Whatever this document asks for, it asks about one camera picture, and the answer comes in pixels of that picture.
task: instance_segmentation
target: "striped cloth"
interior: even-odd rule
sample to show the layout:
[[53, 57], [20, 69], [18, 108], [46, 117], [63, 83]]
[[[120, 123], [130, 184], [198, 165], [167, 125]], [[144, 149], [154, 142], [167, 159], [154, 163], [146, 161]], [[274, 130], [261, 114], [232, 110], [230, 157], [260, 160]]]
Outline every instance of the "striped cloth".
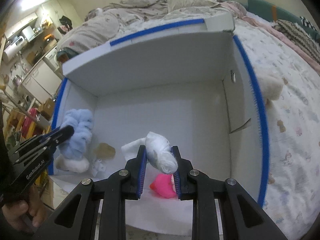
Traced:
[[313, 30], [316, 31], [316, 28], [312, 25], [312, 23], [310, 21], [308, 21], [305, 17], [303, 16], [300, 16], [300, 19], [301, 19], [301, 23], [303, 26], [305, 27], [308, 27], [308, 28], [311, 28]]
[[297, 23], [277, 20], [273, 28], [283, 33], [290, 41], [320, 64], [320, 47]]

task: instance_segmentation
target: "pink rubber toy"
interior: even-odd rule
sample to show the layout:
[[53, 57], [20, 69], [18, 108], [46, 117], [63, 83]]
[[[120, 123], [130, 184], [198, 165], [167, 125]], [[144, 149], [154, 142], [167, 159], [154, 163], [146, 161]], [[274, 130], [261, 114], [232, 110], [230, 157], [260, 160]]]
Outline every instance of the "pink rubber toy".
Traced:
[[164, 198], [174, 198], [177, 196], [173, 190], [172, 174], [159, 174], [154, 182], [150, 184], [150, 188]]

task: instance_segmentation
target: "teal cushion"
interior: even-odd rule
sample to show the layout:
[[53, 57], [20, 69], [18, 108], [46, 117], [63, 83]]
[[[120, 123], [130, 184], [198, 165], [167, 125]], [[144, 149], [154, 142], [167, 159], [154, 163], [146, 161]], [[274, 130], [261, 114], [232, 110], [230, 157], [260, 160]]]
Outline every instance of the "teal cushion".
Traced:
[[[268, 22], [273, 22], [274, 19], [272, 15], [272, 7], [273, 7], [272, 3], [266, 2], [264, 0], [248, 0], [247, 11], [258, 15], [259, 17], [267, 20]], [[306, 31], [306, 33], [308, 33], [311, 36], [311, 38], [313, 38], [314, 40], [317, 40], [320, 38], [320, 35], [317, 31], [302, 25], [300, 17], [297, 17], [294, 14], [280, 7], [276, 7], [276, 14], [277, 14], [277, 19], [298, 23]]]

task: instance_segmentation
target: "water heater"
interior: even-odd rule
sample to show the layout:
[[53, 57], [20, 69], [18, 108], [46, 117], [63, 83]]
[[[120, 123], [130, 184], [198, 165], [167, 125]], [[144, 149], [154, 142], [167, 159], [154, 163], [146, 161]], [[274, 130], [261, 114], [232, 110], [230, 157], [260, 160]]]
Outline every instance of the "water heater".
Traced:
[[11, 43], [3, 52], [2, 59], [5, 63], [9, 61], [27, 44], [27, 41], [22, 37], [18, 37], [13, 43]]

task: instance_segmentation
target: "pink blanket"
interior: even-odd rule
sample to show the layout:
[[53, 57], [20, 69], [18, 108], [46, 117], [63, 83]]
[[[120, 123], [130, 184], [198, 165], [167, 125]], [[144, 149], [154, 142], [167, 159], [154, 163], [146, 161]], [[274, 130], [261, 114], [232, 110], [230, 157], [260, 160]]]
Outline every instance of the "pink blanket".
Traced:
[[302, 57], [320, 76], [320, 65], [309, 55], [307, 55], [303, 50], [301, 50], [297, 45], [293, 44], [292, 41], [290, 41], [286, 36], [284, 36], [284, 34], [276, 31], [275, 29], [266, 24], [260, 23], [257, 20], [249, 16], [246, 16], [246, 9], [237, 2], [223, 2], [221, 3], [221, 6], [231, 11], [231, 13], [234, 16], [237, 16], [239, 19], [250, 23], [252, 26], [260, 27], [269, 32], [271, 35], [278, 38], [279, 40], [281, 40], [284, 44], [293, 49], [300, 57]]

